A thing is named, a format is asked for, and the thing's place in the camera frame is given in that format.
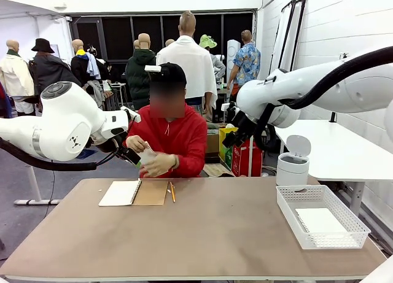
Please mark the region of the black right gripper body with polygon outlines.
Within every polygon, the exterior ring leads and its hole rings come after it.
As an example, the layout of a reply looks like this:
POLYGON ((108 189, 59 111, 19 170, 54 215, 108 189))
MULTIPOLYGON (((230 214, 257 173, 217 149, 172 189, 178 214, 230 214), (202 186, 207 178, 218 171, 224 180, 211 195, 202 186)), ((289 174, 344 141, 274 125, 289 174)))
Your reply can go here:
POLYGON ((234 127, 236 141, 248 140, 255 131, 256 123, 253 122, 243 111, 238 111, 229 121, 234 127))

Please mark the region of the black cap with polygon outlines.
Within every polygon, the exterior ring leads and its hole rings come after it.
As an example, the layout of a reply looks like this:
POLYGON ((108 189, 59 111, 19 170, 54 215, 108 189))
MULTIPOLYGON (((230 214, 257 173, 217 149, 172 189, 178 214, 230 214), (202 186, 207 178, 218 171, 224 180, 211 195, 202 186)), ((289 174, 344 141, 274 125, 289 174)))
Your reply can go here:
POLYGON ((180 88, 184 89, 187 79, 183 69, 174 63, 163 63, 161 72, 150 72, 150 86, 153 88, 180 88))

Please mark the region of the white lidded trash bin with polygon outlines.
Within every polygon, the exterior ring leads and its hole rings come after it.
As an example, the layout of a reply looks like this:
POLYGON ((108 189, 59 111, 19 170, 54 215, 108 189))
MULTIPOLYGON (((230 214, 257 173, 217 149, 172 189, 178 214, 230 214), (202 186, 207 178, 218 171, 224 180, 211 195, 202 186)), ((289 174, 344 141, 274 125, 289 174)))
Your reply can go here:
POLYGON ((291 135, 286 144, 288 152, 281 153, 278 157, 276 185, 306 185, 311 143, 303 136, 291 135))

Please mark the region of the large white side table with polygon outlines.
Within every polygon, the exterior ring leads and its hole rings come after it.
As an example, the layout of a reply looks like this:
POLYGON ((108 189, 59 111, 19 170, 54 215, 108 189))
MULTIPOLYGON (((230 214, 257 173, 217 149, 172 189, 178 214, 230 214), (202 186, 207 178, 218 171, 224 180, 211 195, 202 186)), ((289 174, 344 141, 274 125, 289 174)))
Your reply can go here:
POLYGON ((291 135, 311 143, 309 175, 322 181, 349 182, 353 188, 350 209, 359 214, 366 182, 393 181, 393 154, 338 123, 327 120, 297 120, 276 128, 287 145, 291 135))

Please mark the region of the small white table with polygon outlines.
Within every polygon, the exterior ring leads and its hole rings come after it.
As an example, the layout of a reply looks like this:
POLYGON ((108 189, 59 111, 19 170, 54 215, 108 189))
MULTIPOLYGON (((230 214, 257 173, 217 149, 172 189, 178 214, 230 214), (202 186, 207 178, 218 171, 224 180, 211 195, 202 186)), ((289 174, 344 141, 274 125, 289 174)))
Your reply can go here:
POLYGON ((248 173, 247 176, 252 176, 252 154, 253 154, 253 144, 254 144, 254 137, 251 136, 249 139, 249 156, 248 156, 248 173))

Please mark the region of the mannequin black hat jeans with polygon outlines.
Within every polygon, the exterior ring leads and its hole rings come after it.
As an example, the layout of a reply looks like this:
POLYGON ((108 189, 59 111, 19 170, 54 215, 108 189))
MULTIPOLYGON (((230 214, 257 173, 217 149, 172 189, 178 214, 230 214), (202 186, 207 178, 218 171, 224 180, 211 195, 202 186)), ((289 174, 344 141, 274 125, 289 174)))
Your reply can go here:
POLYGON ((36 54, 29 61, 28 69, 39 93, 49 85, 61 81, 74 82, 81 86, 68 64, 53 55, 55 52, 48 40, 37 38, 31 50, 36 54))

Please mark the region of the mannequin dark green jacket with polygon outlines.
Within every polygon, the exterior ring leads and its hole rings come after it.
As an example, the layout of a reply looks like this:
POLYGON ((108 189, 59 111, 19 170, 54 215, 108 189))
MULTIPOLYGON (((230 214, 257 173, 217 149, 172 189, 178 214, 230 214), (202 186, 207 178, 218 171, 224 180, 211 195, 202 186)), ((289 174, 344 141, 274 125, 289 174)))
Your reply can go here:
POLYGON ((145 66, 156 65, 156 54, 150 49, 150 36, 141 33, 137 39, 139 48, 136 48, 128 59, 125 69, 127 84, 135 110, 150 104, 150 76, 145 66))

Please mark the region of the mannequin green hat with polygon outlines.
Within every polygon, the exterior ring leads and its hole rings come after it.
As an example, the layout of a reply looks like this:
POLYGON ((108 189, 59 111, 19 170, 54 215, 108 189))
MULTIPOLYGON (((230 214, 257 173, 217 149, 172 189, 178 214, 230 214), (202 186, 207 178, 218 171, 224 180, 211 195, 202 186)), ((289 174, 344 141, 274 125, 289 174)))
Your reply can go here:
POLYGON ((213 49, 217 46, 217 42, 214 41, 214 39, 211 36, 204 34, 200 37, 199 46, 206 49, 209 52, 211 60, 212 60, 212 65, 214 68, 214 75, 216 78, 216 83, 220 83, 222 78, 224 77, 226 67, 218 57, 216 57, 215 55, 213 55, 211 53, 211 49, 213 49))

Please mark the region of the brown spiral notebook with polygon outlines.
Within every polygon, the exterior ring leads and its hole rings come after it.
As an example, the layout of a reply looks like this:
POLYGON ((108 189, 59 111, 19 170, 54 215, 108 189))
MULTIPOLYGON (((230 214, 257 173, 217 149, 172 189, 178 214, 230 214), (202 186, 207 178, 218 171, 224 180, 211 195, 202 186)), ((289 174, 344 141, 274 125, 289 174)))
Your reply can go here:
POLYGON ((166 180, 113 181, 98 206, 162 206, 165 203, 167 188, 166 180))

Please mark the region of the mannequin cream jacket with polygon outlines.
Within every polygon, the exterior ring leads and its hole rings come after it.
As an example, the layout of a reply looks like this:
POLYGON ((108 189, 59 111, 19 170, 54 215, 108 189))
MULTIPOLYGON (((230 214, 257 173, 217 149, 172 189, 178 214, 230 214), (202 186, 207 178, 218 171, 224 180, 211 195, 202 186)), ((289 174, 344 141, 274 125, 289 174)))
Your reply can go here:
POLYGON ((8 51, 0 60, 0 82, 15 104, 18 116, 35 116, 33 103, 27 99, 34 96, 34 82, 26 61, 18 54, 19 43, 7 40, 8 51))

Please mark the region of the mannequin blue floral shirt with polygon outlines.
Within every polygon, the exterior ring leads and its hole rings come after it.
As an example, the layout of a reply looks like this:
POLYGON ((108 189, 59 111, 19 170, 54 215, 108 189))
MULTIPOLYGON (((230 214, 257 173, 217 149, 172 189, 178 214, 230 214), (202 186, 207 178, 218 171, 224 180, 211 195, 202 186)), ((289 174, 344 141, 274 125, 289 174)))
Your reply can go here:
POLYGON ((260 72, 261 53, 252 42, 252 34, 247 29, 241 33, 243 46, 233 59, 233 68, 227 83, 232 88, 230 100, 236 101, 240 88, 248 81, 256 80, 260 72))

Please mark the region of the white perforated plastic basket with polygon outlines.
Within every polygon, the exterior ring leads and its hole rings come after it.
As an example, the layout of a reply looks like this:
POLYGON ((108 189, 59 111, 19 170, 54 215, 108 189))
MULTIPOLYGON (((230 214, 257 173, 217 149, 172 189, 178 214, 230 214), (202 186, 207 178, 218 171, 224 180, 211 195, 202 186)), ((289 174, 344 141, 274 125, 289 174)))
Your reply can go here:
POLYGON ((369 228, 325 185, 277 186, 277 204, 302 249, 361 249, 369 228), (327 208, 345 233, 308 233, 296 209, 327 208))

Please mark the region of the white desk frame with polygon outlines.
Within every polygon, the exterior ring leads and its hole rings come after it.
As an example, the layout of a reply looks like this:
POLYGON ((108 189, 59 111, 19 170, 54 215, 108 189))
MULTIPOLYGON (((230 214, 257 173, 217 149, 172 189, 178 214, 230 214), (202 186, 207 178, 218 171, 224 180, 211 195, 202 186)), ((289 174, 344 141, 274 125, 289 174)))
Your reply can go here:
POLYGON ((34 173, 34 168, 32 166, 27 166, 28 168, 28 180, 29 186, 33 193, 33 198, 29 200, 15 200, 14 205, 17 206, 51 206, 57 205, 61 202, 61 199, 43 199, 37 184, 36 175, 34 173))

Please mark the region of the person's right hand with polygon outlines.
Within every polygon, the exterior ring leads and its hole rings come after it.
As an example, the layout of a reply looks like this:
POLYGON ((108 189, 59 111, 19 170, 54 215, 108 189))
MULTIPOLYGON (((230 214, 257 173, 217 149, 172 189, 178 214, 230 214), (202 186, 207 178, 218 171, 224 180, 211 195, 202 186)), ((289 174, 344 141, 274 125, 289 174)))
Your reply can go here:
POLYGON ((141 153, 148 148, 146 141, 141 139, 138 135, 128 136, 125 141, 126 147, 136 153, 141 153))

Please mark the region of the black framed white panel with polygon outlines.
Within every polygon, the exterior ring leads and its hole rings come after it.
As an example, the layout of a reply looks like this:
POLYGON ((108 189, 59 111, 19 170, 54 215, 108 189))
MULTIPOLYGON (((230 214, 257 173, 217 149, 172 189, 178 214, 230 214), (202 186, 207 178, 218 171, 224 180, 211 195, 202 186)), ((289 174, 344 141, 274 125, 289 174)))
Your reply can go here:
POLYGON ((291 0, 285 7, 282 8, 279 23, 274 40, 273 51, 271 54, 271 62, 269 73, 279 68, 286 66, 286 49, 289 40, 289 32, 292 24, 292 19, 295 10, 295 0, 291 0))
POLYGON ((292 71, 295 65, 305 6, 306 0, 296 0, 292 6, 291 19, 281 61, 281 68, 286 71, 292 71))

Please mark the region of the brown cardboard box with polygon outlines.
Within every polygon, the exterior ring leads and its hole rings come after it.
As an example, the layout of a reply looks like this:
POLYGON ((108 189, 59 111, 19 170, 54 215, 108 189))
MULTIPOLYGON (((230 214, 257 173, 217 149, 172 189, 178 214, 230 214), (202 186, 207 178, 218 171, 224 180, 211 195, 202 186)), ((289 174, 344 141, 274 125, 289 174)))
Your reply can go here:
POLYGON ((219 134, 208 134, 206 143, 206 154, 219 153, 219 134))

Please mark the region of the person in red hoodie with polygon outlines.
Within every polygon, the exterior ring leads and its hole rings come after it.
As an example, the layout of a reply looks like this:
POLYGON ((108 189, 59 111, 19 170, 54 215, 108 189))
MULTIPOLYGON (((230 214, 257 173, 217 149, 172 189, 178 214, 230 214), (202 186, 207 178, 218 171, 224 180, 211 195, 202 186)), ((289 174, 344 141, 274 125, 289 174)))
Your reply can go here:
MULTIPOLYGON (((141 121, 146 125, 144 141, 157 154, 202 153, 205 163, 207 123, 194 108, 186 104, 185 95, 186 88, 150 86, 150 104, 138 110, 141 121)), ((173 168, 158 177, 174 177, 173 168)))

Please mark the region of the person's left hand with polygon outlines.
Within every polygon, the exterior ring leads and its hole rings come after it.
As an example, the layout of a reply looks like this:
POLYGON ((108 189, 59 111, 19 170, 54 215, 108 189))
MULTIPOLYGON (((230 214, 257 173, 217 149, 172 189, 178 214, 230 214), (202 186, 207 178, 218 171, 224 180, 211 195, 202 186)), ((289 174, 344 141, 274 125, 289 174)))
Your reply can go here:
POLYGON ((174 166, 177 166, 177 163, 177 155, 158 153, 151 161, 142 165, 140 175, 149 178, 158 177, 167 173, 174 166))

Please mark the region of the tall mannequin white cloth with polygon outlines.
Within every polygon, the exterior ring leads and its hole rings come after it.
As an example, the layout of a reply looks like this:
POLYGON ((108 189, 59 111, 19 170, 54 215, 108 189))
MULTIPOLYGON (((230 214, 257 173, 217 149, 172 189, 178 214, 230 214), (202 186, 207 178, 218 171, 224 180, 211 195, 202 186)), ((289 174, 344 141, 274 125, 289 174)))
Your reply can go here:
POLYGON ((187 79, 185 100, 208 119, 216 107, 217 85, 210 53, 193 39, 196 18, 185 11, 179 18, 179 37, 157 53, 156 64, 178 64, 187 79))

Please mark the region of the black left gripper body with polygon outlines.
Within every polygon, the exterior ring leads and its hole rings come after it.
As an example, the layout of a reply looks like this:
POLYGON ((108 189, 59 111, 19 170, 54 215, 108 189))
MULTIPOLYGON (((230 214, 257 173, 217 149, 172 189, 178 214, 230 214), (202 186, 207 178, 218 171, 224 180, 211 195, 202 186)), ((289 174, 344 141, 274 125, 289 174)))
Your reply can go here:
POLYGON ((132 149, 123 145, 123 136, 116 135, 101 144, 101 151, 113 155, 121 160, 128 161, 133 165, 137 165, 141 157, 132 149))

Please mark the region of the white paper sheet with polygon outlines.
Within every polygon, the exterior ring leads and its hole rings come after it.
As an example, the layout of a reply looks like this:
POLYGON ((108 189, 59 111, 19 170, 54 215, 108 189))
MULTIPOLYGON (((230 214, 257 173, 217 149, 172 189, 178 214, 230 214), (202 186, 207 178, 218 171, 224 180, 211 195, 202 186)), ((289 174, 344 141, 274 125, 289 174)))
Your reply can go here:
POLYGON ((155 151, 152 150, 151 146, 149 145, 149 143, 146 141, 146 145, 147 147, 142 151, 142 152, 138 152, 138 156, 140 157, 139 160, 139 167, 143 167, 144 165, 146 165, 147 163, 150 163, 151 161, 153 161, 155 159, 155 157, 157 156, 157 153, 155 151))

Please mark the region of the mannequin yellow scarf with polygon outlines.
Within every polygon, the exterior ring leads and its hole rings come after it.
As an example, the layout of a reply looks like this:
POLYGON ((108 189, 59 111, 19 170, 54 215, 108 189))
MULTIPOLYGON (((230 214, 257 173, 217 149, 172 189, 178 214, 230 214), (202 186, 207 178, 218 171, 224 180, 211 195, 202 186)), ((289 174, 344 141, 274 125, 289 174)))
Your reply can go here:
POLYGON ((104 78, 104 65, 96 59, 94 54, 84 50, 84 43, 80 39, 72 41, 74 57, 71 60, 71 71, 79 80, 82 88, 94 99, 100 109, 103 109, 104 92, 101 86, 102 75, 104 78))

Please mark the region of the white tower fan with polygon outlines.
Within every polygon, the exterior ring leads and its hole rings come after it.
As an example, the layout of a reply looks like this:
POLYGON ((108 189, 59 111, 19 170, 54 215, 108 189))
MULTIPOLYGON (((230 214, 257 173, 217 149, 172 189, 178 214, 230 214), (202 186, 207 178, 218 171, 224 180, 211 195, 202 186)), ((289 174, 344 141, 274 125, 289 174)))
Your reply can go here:
POLYGON ((230 72, 233 68, 233 60, 240 49, 241 44, 234 40, 231 39, 227 42, 227 70, 230 72))

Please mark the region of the person's right forearm red sleeve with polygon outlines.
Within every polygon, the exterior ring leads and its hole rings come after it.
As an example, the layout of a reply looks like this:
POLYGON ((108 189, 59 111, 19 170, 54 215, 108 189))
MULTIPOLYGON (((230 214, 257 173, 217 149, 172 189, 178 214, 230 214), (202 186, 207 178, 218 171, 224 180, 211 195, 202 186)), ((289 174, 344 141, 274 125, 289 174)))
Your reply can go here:
POLYGON ((146 125, 143 122, 133 123, 129 126, 127 137, 139 136, 144 141, 146 138, 145 131, 146 125))

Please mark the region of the person's left forearm red sleeve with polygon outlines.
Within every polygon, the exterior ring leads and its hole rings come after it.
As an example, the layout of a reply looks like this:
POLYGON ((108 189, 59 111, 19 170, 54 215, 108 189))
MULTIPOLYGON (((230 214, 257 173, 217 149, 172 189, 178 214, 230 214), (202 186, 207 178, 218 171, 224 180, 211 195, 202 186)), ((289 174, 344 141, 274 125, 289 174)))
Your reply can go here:
POLYGON ((202 153, 189 153, 177 155, 177 163, 173 168, 173 176, 180 178, 198 177, 204 166, 204 155, 202 153))

